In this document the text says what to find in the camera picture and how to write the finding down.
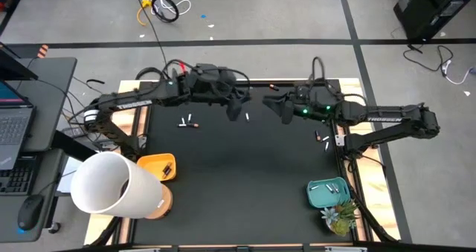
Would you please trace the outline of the black desk monitor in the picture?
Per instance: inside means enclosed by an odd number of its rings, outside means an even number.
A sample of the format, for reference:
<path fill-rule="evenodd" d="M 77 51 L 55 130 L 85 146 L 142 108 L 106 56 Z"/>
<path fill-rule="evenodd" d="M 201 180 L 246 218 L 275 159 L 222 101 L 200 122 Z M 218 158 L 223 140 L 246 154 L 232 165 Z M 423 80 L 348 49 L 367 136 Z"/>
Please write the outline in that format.
<path fill-rule="evenodd" d="M 37 80 L 38 76 L 16 58 L 17 54 L 0 42 L 0 80 Z"/>

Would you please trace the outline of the black computer mouse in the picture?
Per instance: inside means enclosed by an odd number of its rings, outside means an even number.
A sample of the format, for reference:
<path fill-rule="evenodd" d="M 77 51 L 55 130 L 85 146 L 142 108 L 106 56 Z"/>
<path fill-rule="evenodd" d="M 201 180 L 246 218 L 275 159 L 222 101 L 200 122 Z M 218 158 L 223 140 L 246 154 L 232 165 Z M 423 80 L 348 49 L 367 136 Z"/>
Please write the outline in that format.
<path fill-rule="evenodd" d="M 44 196 L 37 194 L 28 196 L 19 208 L 17 225 L 21 230 L 32 230 L 38 223 Z"/>

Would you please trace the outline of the potted succulent plant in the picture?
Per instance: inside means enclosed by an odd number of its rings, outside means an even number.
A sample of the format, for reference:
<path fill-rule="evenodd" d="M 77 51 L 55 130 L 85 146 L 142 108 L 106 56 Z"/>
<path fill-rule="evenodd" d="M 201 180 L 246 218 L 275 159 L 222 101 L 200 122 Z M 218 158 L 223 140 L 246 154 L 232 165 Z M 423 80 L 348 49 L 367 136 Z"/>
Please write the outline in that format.
<path fill-rule="evenodd" d="M 346 236 L 356 227 L 358 205 L 352 200 L 343 201 L 333 207 L 321 210 L 321 218 L 326 226 L 338 236 Z"/>

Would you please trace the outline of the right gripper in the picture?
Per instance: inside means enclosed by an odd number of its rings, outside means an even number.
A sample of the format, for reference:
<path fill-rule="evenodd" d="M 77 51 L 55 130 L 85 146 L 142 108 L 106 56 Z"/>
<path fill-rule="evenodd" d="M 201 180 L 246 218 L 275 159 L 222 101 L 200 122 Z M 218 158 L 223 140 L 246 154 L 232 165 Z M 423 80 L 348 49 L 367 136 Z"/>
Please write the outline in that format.
<path fill-rule="evenodd" d="M 295 88 L 293 102 L 288 94 L 264 96 L 262 102 L 274 112 L 281 113 L 283 124 L 290 124 L 294 115 L 312 120 L 330 120 L 340 99 L 326 87 L 300 85 Z"/>

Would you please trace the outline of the black side desk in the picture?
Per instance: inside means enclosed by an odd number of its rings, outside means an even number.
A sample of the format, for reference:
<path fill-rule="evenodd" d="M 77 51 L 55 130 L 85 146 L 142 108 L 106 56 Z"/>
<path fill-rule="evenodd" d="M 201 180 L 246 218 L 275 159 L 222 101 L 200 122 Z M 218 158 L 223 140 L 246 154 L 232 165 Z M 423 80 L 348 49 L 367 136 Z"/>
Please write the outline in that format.
<path fill-rule="evenodd" d="M 64 92 L 70 86 L 77 60 L 72 57 L 22 59 L 39 79 L 34 81 L 10 81 L 36 107 L 36 114 L 24 142 L 23 152 L 40 156 L 39 168 L 31 192 L 43 196 L 43 205 L 36 226 L 23 231 L 17 224 L 17 216 L 26 196 L 7 194 L 0 196 L 0 243 L 35 242 L 42 231 L 51 226 L 51 205 L 56 192 L 56 182 L 65 163 L 66 154 L 55 147 L 54 136 L 60 119 Z"/>

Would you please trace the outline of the yellow plastic bin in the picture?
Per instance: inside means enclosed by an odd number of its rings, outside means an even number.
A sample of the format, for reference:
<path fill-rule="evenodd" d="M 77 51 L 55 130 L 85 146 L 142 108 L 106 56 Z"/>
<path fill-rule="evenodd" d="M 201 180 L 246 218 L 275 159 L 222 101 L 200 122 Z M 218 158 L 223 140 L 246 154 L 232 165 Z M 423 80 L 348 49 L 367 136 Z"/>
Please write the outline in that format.
<path fill-rule="evenodd" d="M 169 162 L 172 163 L 171 168 L 173 170 L 166 178 L 163 178 L 164 176 L 163 168 Z M 174 155 L 171 153 L 143 156 L 138 160 L 137 165 L 144 168 L 146 171 L 150 172 L 151 174 L 153 174 L 159 181 L 173 180 L 177 172 L 176 159 Z"/>

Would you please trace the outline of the white paper sheet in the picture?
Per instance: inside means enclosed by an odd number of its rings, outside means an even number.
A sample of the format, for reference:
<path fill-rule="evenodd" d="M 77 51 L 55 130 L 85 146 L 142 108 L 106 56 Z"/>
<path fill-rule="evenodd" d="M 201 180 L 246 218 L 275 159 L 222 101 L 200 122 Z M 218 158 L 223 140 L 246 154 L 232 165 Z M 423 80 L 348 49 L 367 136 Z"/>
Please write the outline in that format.
<path fill-rule="evenodd" d="M 77 160 L 76 158 L 68 157 L 65 168 L 61 175 L 61 179 L 59 180 L 59 183 L 57 186 L 57 192 L 59 193 L 71 192 L 71 181 L 72 181 L 73 174 L 77 171 L 77 169 L 82 163 L 83 163 L 82 161 Z"/>

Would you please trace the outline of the grey laptop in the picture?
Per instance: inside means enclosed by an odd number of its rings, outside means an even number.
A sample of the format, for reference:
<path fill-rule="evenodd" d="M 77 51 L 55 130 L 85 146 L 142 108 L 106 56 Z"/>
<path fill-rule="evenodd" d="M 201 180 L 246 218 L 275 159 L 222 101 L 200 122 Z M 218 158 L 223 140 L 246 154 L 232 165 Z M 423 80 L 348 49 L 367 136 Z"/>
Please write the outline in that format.
<path fill-rule="evenodd" d="M 32 103 L 0 80 L 0 170 L 14 168 L 35 111 Z"/>

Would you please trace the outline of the black keyboard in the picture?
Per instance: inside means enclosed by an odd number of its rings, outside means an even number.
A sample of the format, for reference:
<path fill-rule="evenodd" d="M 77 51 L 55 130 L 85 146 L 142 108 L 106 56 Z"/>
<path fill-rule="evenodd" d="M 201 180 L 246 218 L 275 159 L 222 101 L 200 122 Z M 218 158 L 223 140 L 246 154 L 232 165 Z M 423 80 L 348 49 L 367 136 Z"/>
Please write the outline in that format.
<path fill-rule="evenodd" d="M 38 156 L 23 156 L 14 168 L 0 170 L 0 196 L 26 196 L 35 183 L 38 168 Z"/>

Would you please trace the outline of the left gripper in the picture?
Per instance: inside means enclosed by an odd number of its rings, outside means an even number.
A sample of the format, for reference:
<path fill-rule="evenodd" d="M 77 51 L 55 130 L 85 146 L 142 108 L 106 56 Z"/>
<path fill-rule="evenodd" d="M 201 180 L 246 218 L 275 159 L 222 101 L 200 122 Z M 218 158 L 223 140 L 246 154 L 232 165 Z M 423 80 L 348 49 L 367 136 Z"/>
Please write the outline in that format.
<path fill-rule="evenodd" d="M 226 115 L 236 121 L 242 103 L 251 100 L 249 91 L 237 90 L 237 79 L 228 69 L 215 65 L 201 64 L 177 76 L 177 103 L 207 103 L 227 105 Z"/>

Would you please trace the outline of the black computer tower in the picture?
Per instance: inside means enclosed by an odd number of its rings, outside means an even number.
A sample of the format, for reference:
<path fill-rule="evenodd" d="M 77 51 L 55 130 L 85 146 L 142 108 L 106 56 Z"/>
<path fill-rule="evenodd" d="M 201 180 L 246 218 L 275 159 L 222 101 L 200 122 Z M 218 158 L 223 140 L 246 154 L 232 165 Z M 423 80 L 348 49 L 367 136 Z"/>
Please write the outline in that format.
<path fill-rule="evenodd" d="M 398 0 L 393 11 L 406 38 L 425 42 L 433 38 L 471 0 Z"/>

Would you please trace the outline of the wooden table board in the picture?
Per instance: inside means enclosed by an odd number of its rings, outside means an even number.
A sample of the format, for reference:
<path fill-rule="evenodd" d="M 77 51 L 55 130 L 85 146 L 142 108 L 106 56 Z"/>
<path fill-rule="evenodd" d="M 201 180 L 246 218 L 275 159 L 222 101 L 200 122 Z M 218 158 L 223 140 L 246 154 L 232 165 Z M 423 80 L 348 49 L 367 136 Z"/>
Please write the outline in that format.
<path fill-rule="evenodd" d="M 293 83 L 294 81 L 303 81 L 304 78 L 292 79 L 292 78 L 271 78 L 271 79 L 251 79 L 252 82 L 258 83 L 258 81 L 263 81 L 265 83 L 271 83 L 277 85 L 278 87 L 283 86 L 284 83 Z M 364 92 L 364 89 L 361 87 L 361 83 L 358 78 L 339 78 L 336 79 L 341 85 L 341 90 L 345 94 L 358 94 L 360 96 L 367 96 Z M 140 88 L 143 83 L 146 82 L 156 82 L 157 80 L 121 80 L 118 92 L 128 92 L 132 91 L 134 88 Z M 131 133 L 133 126 L 138 125 L 138 132 L 144 133 L 146 128 L 146 111 L 147 108 L 143 107 L 135 111 L 132 114 L 132 111 L 119 112 L 119 114 L 113 115 L 113 122 L 118 122 L 118 126 L 125 130 L 125 133 Z M 352 126 L 349 129 L 350 133 L 359 133 L 366 134 L 374 131 L 376 126 L 372 126 L 370 123 L 360 123 L 357 126 Z M 382 161 L 382 152 L 384 148 L 371 148 L 368 149 L 362 157 L 356 160 L 356 170 L 353 174 L 357 175 L 360 178 L 360 187 L 362 193 L 359 193 L 362 201 L 365 201 L 367 208 L 376 217 L 377 222 L 383 227 L 386 232 L 396 238 L 400 239 L 400 230 L 398 228 L 398 222 L 394 214 L 395 204 L 392 204 L 390 190 L 387 185 L 387 179 L 384 174 L 382 167 L 379 167 L 375 159 L 379 162 Z M 350 180 L 350 183 L 357 190 L 357 178 L 354 178 L 351 172 L 347 171 L 347 177 Z M 86 231 L 86 237 L 84 240 L 84 245 L 90 245 L 94 240 L 98 239 L 100 232 L 106 229 L 108 223 L 112 220 L 112 216 L 106 215 L 90 215 L 89 224 Z M 359 219 L 356 222 L 358 230 L 358 238 L 364 241 L 372 240 L 375 242 L 380 242 L 380 239 L 376 235 L 374 230 L 371 230 L 369 234 L 364 232 L 364 225 L 368 225 L 364 219 Z M 132 226 L 130 219 L 124 219 L 120 223 L 120 227 L 117 228 L 119 233 L 112 234 L 112 237 L 106 242 L 106 245 L 111 245 L 113 243 L 113 237 L 118 237 L 118 243 L 126 243 L 126 239 L 131 236 L 129 230 Z"/>

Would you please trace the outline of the teal plastic bin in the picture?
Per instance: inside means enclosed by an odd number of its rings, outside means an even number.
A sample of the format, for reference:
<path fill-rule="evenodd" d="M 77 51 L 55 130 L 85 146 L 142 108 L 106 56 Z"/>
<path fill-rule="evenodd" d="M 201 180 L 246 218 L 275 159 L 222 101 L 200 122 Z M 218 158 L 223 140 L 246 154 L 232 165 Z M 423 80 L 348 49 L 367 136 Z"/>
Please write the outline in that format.
<path fill-rule="evenodd" d="M 328 184 L 332 187 L 332 184 L 335 184 L 339 188 L 339 192 L 333 190 L 331 193 L 325 186 Z M 310 187 L 319 185 L 319 188 L 316 190 L 309 190 Z M 309 203 L 316 208 L 325 208 L 333 207 L 343 201 L 348 201 L 351 199 L 350 189 L 347 185 L 347 182 L 342 177 L 330 178 L 319 181 L 310 181 L 306 187 L 306 193 L 309 200 Z"/>

